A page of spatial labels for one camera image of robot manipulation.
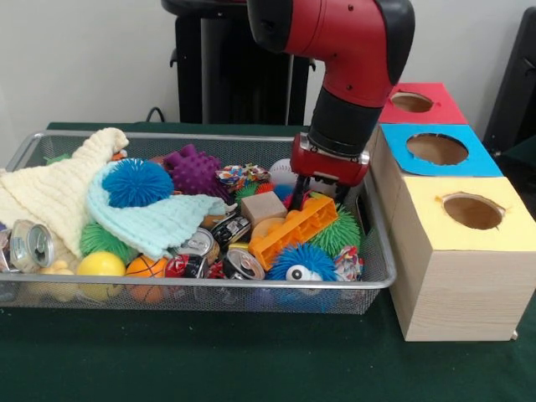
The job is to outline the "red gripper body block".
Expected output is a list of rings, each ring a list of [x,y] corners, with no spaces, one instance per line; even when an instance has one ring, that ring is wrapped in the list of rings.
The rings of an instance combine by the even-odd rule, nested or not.
[[[291,169],[303,177],[354,187],[363,181],[369,162],[368,151],[363,151],[354,158],[329,154],[313,146],[305,132],[296,134],[292,143]]]

